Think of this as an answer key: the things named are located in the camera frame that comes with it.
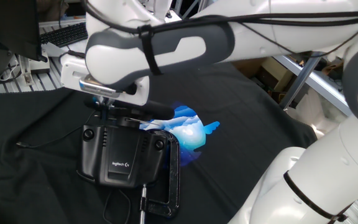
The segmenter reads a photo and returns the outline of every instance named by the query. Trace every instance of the metal rod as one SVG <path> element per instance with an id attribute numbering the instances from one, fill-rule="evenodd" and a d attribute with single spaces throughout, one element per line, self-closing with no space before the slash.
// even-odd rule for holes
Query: metal rod
<path id="1" fill-rule="evenodd" d="M 317 56 L 321 54 L 320 52 L 314 52 L 312 56 Z M 303 67 L 302 71 L 299 73 L 298 78 L 296 78 L 295 82 L 292 84 L 291 88 L 284 96 L 284 99 L 280 102 L 280 107 L 285 110 L 299 93 L 303 85 L 305 84 L 306 80 L 308 79 L 311 72 L 317 66 L 318 62 L 320 61 L 320 57 L 309 58 L 306 62 L 305 66 Z"/>
<path id="2" fill-rule="evenodd" d="M 197 3 L 199 2 L 200 0 L 195 0 L 189 9 L 187 9 L 187 11 L 184 13 L 184 15 L 181 17 L 182 19 L 186 19 L 186 17 L 190 14 L 191 10 L 194 9 L 194 7 L 196 7 Z"/>
<path id="3" fill-rule="evenodd" d="M 201 12 L 208 5 L 208 0 L 200 0 L 200 5 L 198 6 L 198 12 Z"/>
<path id="4" fill-rule="evenodd" d="M 146 197 L 146 194 L 147 194 L 147 187 L 144 184 L 142 189 L 142 197 Z M 140 224 L 145 223 L 145 218 L 146 218 L 146 213 L 143 210 L 140 211 Z"/>
<path id="5" fill-rule="evenodd" d="M 175 13 L 180 16 L 180 8 L 181 8 L 181 1 L 182 0 L 177 0 L 177 3 L 175 4 Z"/>

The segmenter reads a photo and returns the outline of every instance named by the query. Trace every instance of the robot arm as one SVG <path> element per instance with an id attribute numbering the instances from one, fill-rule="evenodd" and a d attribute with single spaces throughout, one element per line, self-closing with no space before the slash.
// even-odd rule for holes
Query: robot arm
<path id="1" fill-rule="evenodd" d="M 162 23 L 137 0 L 89 2 L 109 21 L 125 27 L 135 29 L 146 24 L 158 26 Z M 358 11 L 358 0 L 220 0 L 195 18 L 207 15 L 232 17 L 354 11 Z M 283 55 L 288 54 L 288 50 L 334 49 L 354 37 L 335 52 L 345 58 L 344 92 L 354 116 L 308 150 L 289 148 L 280 153 L 231 221 L 232 224 L 332 223 L 341 217 L 344 208 L 358 199 L 358 35 L 355 35 L 358 24 L 248 26 L 253 30 L 229 22 L 156 33 L 151 43 L 157 68 L 161 73 L 170 73 L 212 63 Z M 145 56 L 142 39 L 109 29 L 90 15 L 87 15 L 87 30 L 86 58 L 69 55 L 62 58 L 63 85 L 126 103 L 146 104 L 148 77 L 155 71 L 150 69 L 150 59 Z M 129 93 L 126 88 L 133 84 L 136 90 Z"/>
<path id="2" fill-rule="evenodd" d="M 161 20 L 151 15 L 138 0 L 89 0 L 89 3 L 106 19 L 121 26 L 138 28 L 146 24 L 152 26 L 162 24 Z M 347 11 L 358 11 L 358 1 L 305 0 L 294 3 L 281 0 L 221 0 L 195 15 L 194 18 L 207 15 L 232 17 L 284 12 Z M 292 52 L 334 48 L 358 31 L 358 24 L 334 27 L 269 24 L 248 24 L 248 26 L 264 37 L 286 46 Z M 66 67 L 63 68 L 62 83 L 67 88 L 143 105 L 147 101 L 149 92 L 147 77 L 153 73 L 145 57 L 142 40 L 137 35 L 108 28 L 109 26 L 103 22 L 87 15 L 87 30 L 90 38 L 86 48 L 86 58 L 85 60 L 63 58 Z M 177 72 L 212 63 L 289 54 L 285 49 L 235 22 L 159 32 L 154 34 L 151 42 L 155 62 L 162 73 Z M 342 49 L 346 49 L 351 44 L 352 42 L 349 42 Z M 81 80 L 81 76 L 89 73 L 94 83 L 97 82 L 102 86 L 100 89 L 94 86 L 94 83 L 89 84 Z M 135 95 L 117 93 L 133 83 L 139 90 Z"/>

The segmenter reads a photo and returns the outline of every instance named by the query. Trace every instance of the computer keyboard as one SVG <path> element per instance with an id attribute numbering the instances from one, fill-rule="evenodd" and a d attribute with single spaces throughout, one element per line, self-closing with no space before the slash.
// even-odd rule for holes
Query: computer keyboard
<path id="1" fill-rule="evenodd" d="M 44 33 L 40 35 L 41 44 L 51 43 L 58 47 L 64 47 L 74 44 L 88 38 L 85 22 L 64 27 L 59 30 Z"/>

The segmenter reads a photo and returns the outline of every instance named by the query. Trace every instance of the black fabric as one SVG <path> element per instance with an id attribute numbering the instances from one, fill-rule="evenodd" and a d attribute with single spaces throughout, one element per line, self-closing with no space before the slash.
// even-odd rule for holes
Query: black fabric
<path id="1" fill-rule="evenodd" d="M 228 65 L 152 77 L 150 99 L 193 108 L 204 125 L 221 125 L 181 168 L 178 216 L 146 216 L 146 223 L 227 223 L 240 209 L 274 157 L 289 146 L 307 147 L 313 130 L 287 116 L 257 85 Z M 39 149 L 20 149 L 59 138 L 91 114 L 89 95 L 67 89 L 0 95 L 0 223 L 124 223 L 127 201 L 117 190 L 80 179 L 80 133 Z M 164 199 L 164 177 L 148 191 Z M 139 222 L 141 189 L 124 189 L 132 201 L 130 223 Z"/>

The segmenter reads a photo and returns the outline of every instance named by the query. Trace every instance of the metal frame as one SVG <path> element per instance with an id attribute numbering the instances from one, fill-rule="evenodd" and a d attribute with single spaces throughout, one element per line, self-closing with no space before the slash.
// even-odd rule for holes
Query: metal frame
<path id="1" fill-rule="evenodd" d="M 275 56 L 275 60 L 280 62 L 284 67 L 289 69 L 295 75 L 299 75 L 302 68 L 287 56 Z M 341 110 L 347 116 L 352 114 L 349 106 L 346 103 L 343 93 L 338 91 L 340 86 L 329 80 L 329 77 L 321 72 L 312 71 L 309 77 L 306 79 L 306 84 L 316 90 L 321 96 L 326 98 L 336 108 Z"/>
<path id="2" fill-rule="evenodd" d="M 310 74 L 313 72 L 314 68 L 316 68 L 318 62 L 320 61 L 321 57 L 315 57 L 315 58 L 309 58 L 309 60 L 306 62 L 303 69 L 300 71 L 298 78 L 295 80 L 295 82 L 292 84 L 291 88 L 285 95 L 284 99 L 280 102 L 280 107 L 285 110 L 293 99 L 296 97 L 296 95 L 299 93 L 301 88 L 306 82 L 306 79 L 309 78 Z"/>

